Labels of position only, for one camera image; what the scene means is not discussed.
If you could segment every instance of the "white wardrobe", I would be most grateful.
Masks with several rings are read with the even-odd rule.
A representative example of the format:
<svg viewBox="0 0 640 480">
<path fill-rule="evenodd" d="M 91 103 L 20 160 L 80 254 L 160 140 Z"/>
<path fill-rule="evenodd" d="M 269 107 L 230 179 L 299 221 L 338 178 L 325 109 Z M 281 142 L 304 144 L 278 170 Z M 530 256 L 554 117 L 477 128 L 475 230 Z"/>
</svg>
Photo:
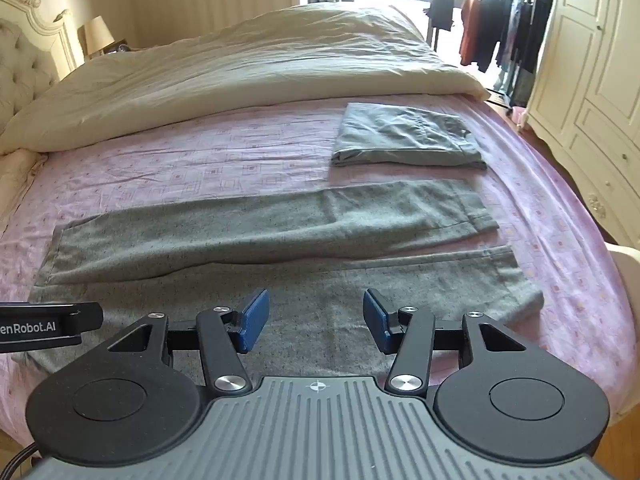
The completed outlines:
<svg viewBox="0 0 640 480">
<path fill-rule="evenodd" d="M 640 0 L 556 0 L 527 115 L 598 222 L 640 248 Z"/>
</svg>

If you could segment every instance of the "pink bedsheet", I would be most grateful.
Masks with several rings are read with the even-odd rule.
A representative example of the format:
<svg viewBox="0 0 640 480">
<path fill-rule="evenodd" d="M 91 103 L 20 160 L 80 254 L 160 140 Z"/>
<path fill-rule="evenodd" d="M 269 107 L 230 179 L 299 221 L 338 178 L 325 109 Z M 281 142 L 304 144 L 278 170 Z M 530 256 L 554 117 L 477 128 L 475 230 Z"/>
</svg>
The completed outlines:
<svg viewBox="0 0 640 480">
<path fill-rule="evenodd" d="M 490 169 L 330 167 L 344 107 L 353 101 L 460 115 Z M 487 105 L 464 96 L 247 108 L 55 153 L 0 239 L 0 298 L 27 298 L 56 224 L 130 206 L 399 178 L 466 178 L 472 184 L 500 231 L 447 249 L 511 244 L 545 295 L 540 316 L 516 329 L 593 378 L 615 410 L 636 368 L 634 323 L 598 229 L 545 160 Z M 441 381 L 453 366 L 447 359 L 434 362 L 433 379 Z M 0 427 L 23 444 L 30 440 L 24 405 L 41 378 L 32 365 L 0 356 Z"/>
</svg>

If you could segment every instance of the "lamp shade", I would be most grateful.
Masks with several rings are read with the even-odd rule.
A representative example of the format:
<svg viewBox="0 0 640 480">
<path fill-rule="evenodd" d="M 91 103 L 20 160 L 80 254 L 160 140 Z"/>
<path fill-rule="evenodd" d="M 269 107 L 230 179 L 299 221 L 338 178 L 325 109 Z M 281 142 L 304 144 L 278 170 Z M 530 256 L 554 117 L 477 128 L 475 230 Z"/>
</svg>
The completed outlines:
<svg viewBox="0 0 640 480">
<path fill-rule="evenodd" d="M 102 16 L 84 24 L 87 54 L 94 54 L 113 43 L 114 39 Z"/>
</svg>

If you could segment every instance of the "upholstered headboard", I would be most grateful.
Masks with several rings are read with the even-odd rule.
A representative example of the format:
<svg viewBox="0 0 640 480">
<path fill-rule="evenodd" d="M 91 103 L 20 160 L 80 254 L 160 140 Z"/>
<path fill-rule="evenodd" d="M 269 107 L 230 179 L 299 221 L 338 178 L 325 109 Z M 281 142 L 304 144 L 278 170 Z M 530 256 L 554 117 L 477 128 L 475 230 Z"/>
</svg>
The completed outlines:
<svg viewBox="0 0 640 480">
<path fill-rule="evenodd" d="M 0 134 L 11 118 L 84 62 L 68 10 L 53 23 L 40 0 L 0 0 Z"/>
</svg>

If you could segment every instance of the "comforter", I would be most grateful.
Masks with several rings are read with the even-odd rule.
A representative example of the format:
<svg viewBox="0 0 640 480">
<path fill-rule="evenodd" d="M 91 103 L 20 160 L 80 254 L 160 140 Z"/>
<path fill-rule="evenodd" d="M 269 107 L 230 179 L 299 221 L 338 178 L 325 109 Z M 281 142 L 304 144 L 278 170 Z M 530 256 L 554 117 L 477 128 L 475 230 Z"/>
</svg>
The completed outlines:
<svg viewBox="0 0 640 480">
<path fill-rule="evenodd" d="M 312 4 L 94 59 L 11 119 L 0 154 L 69 150 L 236 108 L 382 93 L 488 98 L 398 10 Z"/>
</svg>

